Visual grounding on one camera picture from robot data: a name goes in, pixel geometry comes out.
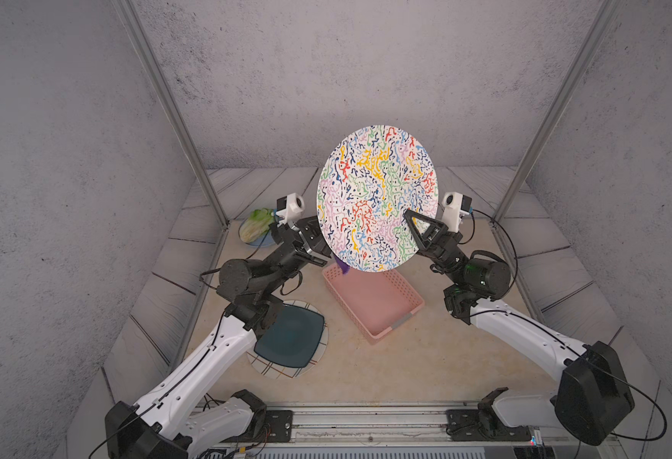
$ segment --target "round plate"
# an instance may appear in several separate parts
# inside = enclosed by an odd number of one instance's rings
[[[310,309],[314,312],[321,313],[316,309],[312,304],[300,301],[298,299],[289,299],[285,301],[285,304],[297,306],[299,308]],[[289,366],[278,365],[277,363],[272,363],[266,358],[255,354],[254,350],[247,351],[247,360],[252,365],[252,368],[256,369],[258,373],[267,376],[272,379],[293,379],[297,378],[304,372],[313,368],[316,363],[318,363],[323,357],[323,353],[326,352],[326,345],[329,344],[329,325],[323,324],[323,333],[321,334],[321,342],[318,343],[318,347],[315,349],[315,354],[310,359],[310,362],[304,368],[290,368]]]
[[[433,162],[405,131],[368,126],[333,150],[316,203],[321,231],[338,258],[361,271],[392,270],[417,252],[404,211],[434,218],[438,210]]]

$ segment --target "metal frame pole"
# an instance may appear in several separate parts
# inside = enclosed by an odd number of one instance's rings
[[[550,137],[555,125],[558,124],[561,115],[563,115],[563,111],[568,105],[568,102],[570,102],[573,91],[578,86],[581,77],[591,64],[591,60],[593,60],[609,26],[616,16],[618,4],[619,0],[605,0],[603,5],[601,5],[594,23],[591,24],[591,28],[588,30],[586,39],[576,53],[575,59],[568,69],[568,73],[561,82],[558,92],[555,94],[555,98],[552,99],[552,103],[545,114],[545,118],[542,120],[527,151],[524,152],[522,161],[519,163],[519,167],[515,172],[515,177],[509,184],[509,188],[494,214],[494,219],[496,221],[501,221],[504,218],[507,210],[509,210],[509,207],[512,205],[513,199],[522,187],[524,180],[530,175],[530,171],[540,157],[540,153],[542,152],[547,139]]]
[[[208,201],[213,208],[213,211],[221,221],[221,224],[227,225],[226,213],[221,207],[219,198],[216,197],[216,193],[213,191],[211,181],[208,179],[208,174],[203,167],[201,157],[196,150],[196,145],[191,138],[191,134],[188,132],[188,128],[185,127],[183,116],[180,114],[180,110],[178,110],[178,106],[173,99],[170,88],[168,87],[160,66],[157,63],[155,54],[150,48],[148,38],[142,29],[142,25],[140,24],[134,6],[130,0],[112,0],[112,2],[117,8],[117,13],[120,15],[120,19],[125,25],[125,29],[127,29],[127,34],[132,41],[132,46],[140,58],[140,62],[142,62],[142,67],[145,69],[145,73],[148,74],[149,80],[155,88],[157,98],[160,99],[165,115],[168,117],[168,121],[170,121],[170,124],[175,130],[175,135],[180,141],[183,153],[185,154],[185,157],[188,158],[188,162],[191,163],[191,168],[194,170],[194,174],[196,174],[196,179],[198,179],[201,184],[201,189],[206,197],[206,201]]]

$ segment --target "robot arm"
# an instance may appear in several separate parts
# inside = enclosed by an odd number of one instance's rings
[[[230,301],[211,334],[164,381],[135,405],[118,402],[106,415],[110,457],[197,457],[227,438],[261,439],[266,406],[249,391],[191,416],[198,401],[242,354],[254,348],[283,309],[273,295],[308,263],[325,266],[331,255],[318,219],[299,218],[302,198],[278,200],[280,224],[270,232],[279,243],[264,260],[233,259],[219,270],[216,293]]]
[[[448,193],[443,199],[448,210],[459,197],[459,210],[454,205],[451,212],[444,212],[442,222],[410,210],[404,216],[417,253],[433,261],[433,272],[453,282],[443,291],[445,307],[451,316],[502,339],[558,382],[557,391],[549,394],[503,394],[498,389],[493,392],[493,412],[487,416],[507,427],[564,427],[584,443],[601,444],[634,409],[616,352],[602,342],[589,346],[562,335],[502,301],[511,285],[509,266],[490,252],[474,251],[466,256],[458,245],[461,234],[451,231],[470,212],[470,198]],[[422,220],[422,231],[417,228],[418,220]]]

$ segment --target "plaid pattern plate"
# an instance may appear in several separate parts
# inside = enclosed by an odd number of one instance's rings
[[[321,313],[316,309],[312,304],[300,301],[298,299],[291,299],[285,301],[285,304],[297,306],[299,308],[310,309],[311,311]],[[321,341],[318,343],[318,347],[315,349],[315,354],[310,359],[310,362],[304,368],[290,368],[289,366],[278,365],[277,363],[272,363],[266,358],[255,353],[254,350],[247,351],[247,360],[254,369],[256,369],[260,374],[263,374],[271,379],[292,379],[297,378],[304,372],[310,370],[318,363],[323,354],[326,352],[326,345],[329,344],[329,325],[327,323],[323,324],[323,333],[321,334]]]

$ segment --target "purple object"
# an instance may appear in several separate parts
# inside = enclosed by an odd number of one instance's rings
[[[334,259],[336,259],[336,264],[341,268],[341,274],[346,274],[347,272],[349,272],[351,267],[348,264],[342,262],[341,259],[338,258],[336,255],[334,255]]]

